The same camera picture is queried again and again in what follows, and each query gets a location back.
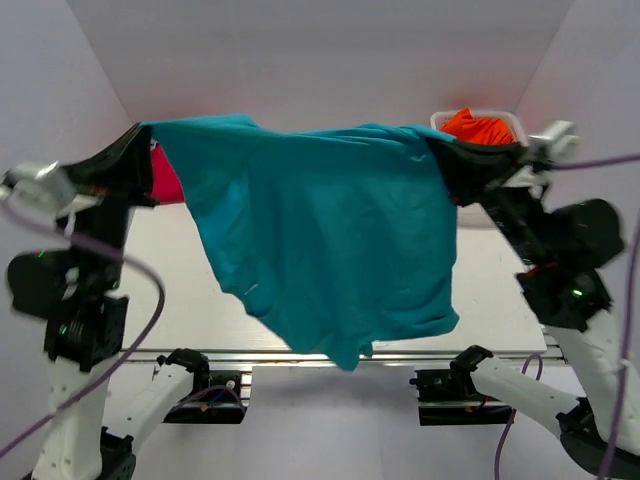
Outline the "teal t-shirt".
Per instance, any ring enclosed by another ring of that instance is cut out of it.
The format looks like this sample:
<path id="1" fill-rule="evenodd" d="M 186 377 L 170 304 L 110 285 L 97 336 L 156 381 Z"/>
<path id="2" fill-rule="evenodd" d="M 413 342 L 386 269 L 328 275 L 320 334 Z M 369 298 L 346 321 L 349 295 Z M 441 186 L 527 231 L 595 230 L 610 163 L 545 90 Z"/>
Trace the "teal t-shirt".
<path id="1" fill-rule="evenodd" d="M 376 341 L 439 336 L 457 211 L 431 128 L 275 132 L 240 115 L 154 121 L 221 289 L 301 354 L 354 369 Z"/>

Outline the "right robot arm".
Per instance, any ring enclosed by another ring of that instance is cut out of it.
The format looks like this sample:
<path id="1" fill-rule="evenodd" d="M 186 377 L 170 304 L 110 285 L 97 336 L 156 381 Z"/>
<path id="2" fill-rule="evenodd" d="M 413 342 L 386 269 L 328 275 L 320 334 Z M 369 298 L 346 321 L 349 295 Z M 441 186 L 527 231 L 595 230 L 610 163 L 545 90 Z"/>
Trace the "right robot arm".
<path id="1" fill-rule="evenodd" d="M 624 247 L 615 208 L 585 200 L 549 212 L 535 187 L 568 165 L 576 139 L 538 135 L 527 145 L 483 146 L 433 140 L 433 152 L 459 207 L 481 206 L 525 264 L 516 277 L 537 320 L 564 353 L 583 389 L 575 396 L 471 346 L 450 365 L 459 396 L 492 397 L 543 426 L 583 470 L 600 479 L 639 475 L 639 376 L 629 359 L 629 322 L 618 321 L 600 269 Z"/>

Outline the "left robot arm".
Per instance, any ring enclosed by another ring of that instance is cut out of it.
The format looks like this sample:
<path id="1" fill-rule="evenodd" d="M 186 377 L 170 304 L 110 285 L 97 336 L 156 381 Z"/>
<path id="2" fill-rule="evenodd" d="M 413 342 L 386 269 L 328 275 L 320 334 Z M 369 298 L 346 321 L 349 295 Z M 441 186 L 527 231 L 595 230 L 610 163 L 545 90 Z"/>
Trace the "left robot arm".
<path id="1" fill-rule="evenodd" d="M 52 217 L 58 250 L 23 253 L 6 270 L 15 312 L 45 323 L 48 411 L 34 479 L 128 479 L 128 434 L 103 414 L 110 376 L 122 364 L 128 299 L 117 295 L 131 212 L 154 207 L 151 129 L 135 125 L 96 155 L 70 165 L 22 165 L 2 182 L 7 200 Z"/>

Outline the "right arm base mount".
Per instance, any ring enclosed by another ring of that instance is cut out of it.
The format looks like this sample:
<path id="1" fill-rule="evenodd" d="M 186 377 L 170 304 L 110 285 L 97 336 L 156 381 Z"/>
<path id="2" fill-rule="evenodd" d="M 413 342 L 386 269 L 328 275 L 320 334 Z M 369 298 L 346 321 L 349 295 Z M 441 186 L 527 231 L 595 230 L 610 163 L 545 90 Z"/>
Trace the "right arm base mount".
<path id="1" fill-rule="evenodd" d="M 557 416 L 578 405 L 577 397 L 537 381 L 489 350 L 473 345 L 447 369 L 418 370 L 422 426 L 509 425 L 516 410 L 558 434 Z"/>

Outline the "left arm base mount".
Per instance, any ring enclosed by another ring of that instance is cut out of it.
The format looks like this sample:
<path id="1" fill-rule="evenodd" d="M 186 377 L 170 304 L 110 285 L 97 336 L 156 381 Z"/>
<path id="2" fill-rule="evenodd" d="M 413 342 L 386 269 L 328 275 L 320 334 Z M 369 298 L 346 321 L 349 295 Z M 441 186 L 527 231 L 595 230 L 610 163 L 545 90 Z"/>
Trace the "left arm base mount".
<path id="1" fill-rule="evenodd" d="M 156 358 L 153 376 L 169 365 L 177 365 L 191 377 L 192 390 L 165 416 L 167 424 L 239 425 L 245 418 L 249 394 L 246 375 L 240 370 L 216 369 L 195 350 L 178 348 Z"/>

